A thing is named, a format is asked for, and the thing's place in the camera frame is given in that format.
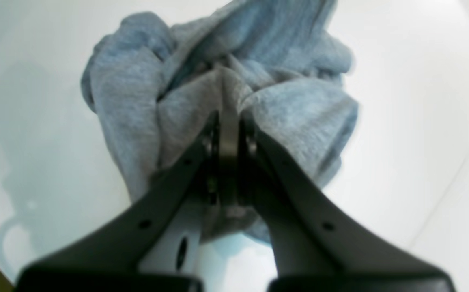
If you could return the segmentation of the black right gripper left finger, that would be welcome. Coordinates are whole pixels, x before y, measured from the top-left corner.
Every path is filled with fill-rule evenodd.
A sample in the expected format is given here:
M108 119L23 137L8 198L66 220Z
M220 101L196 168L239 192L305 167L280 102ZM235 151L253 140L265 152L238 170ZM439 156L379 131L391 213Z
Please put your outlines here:
M218 204L219 113L133 206L30 264L16 292L203 292L193 276L207 209Z

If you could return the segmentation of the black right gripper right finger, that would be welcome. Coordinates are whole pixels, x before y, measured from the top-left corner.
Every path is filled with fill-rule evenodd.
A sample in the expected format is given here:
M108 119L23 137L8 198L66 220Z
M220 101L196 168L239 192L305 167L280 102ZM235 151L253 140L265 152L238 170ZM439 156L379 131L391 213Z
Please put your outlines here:
M339 209L251 114L239 122L239 194L268 227L269 292L453 292L440 268L393 246Z

